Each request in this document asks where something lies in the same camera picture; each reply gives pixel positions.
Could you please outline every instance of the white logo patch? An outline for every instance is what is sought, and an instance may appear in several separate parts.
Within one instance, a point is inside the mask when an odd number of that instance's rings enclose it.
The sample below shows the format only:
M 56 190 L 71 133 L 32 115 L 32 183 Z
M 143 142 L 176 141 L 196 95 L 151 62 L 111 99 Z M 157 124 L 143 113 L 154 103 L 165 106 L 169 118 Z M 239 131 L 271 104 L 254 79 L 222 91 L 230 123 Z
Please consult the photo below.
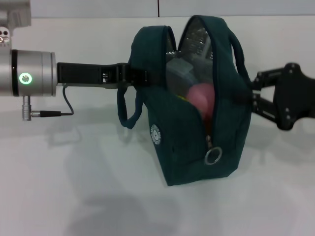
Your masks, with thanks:
M 151 138 L 156 145 L 161 143 L 161 132 L 155 124 L 151 126 Z

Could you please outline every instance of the green indicator light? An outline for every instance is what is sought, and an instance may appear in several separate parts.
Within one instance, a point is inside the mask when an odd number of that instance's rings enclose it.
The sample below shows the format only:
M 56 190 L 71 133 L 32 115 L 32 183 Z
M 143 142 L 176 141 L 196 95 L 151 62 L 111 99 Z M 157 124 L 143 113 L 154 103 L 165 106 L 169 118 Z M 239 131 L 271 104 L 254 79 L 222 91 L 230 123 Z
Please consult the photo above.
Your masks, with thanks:
M 29 85 L 33 78 L 29 73 L 22 73 L 19 77 L 19 80 L 23 85 Z

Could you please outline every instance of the dark green bag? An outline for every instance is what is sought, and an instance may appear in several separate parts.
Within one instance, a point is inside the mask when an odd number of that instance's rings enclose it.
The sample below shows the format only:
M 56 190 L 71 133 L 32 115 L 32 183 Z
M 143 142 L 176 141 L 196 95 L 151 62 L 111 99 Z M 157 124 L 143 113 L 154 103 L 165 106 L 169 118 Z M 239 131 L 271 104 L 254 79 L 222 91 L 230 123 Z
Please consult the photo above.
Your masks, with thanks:
M 214 115 L 209 124 L 212 148 L 209 149 L 199 111 L 167 89 L 166 57 L 176 51 L 170 27 L 144 27 L 134 39 L 129 63 L 132 68 L 148 71 L 151 86 L 135 87 L 136 112 L 129 119 L 124 99 L 126 88 L 118 90 L 118 114 L 123 126 L 133 128 L 141 115 L 142 104 L 148 108 L 150 133 L 169 186 L 229 176 L 238 168 L 251 120 L 251 105 L 239 105 L 234 97 L 236 93 L 244 97 L 252 95 L 242 47 L 223 19 L 193 16 L 178 51 L 197 52 L 192 39 L 203 34 L 211 40 L 212 54 L 207 56 L 213 65 L 195 71 L 212 77 L 215 88 Z

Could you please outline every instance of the pink ball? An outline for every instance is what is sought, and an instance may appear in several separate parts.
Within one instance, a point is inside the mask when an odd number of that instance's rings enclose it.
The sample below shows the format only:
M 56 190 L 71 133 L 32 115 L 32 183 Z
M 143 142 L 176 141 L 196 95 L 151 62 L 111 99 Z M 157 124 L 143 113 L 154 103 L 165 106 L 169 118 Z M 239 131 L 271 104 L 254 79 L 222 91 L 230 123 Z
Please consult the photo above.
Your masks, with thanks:
M 215 89 L 212 84 L 202 83 L 190 87 L 187 100 L 200 111 L 203 119 L 212 118 L 215 107 Z

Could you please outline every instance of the black bracket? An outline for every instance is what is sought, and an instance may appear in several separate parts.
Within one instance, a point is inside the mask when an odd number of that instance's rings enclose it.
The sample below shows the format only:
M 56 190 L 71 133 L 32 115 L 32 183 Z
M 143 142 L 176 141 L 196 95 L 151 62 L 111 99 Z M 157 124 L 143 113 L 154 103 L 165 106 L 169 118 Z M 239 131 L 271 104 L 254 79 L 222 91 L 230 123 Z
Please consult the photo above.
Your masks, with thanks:
M 148 73 L 130 67 L 128 63 L 114 65 L 57 64 L 58 83 L 77 87 L 117 89 L 128 86 L 147 86 Z
M 261 89 L 270 86 L 275 86 L 273 102 L 260 96 Z M 298 119 L 315 118 L 315 80 L 305 76 L 298 64 L 258 72 L 252 89 L 253 112 L 281 130 L 291 130 Z

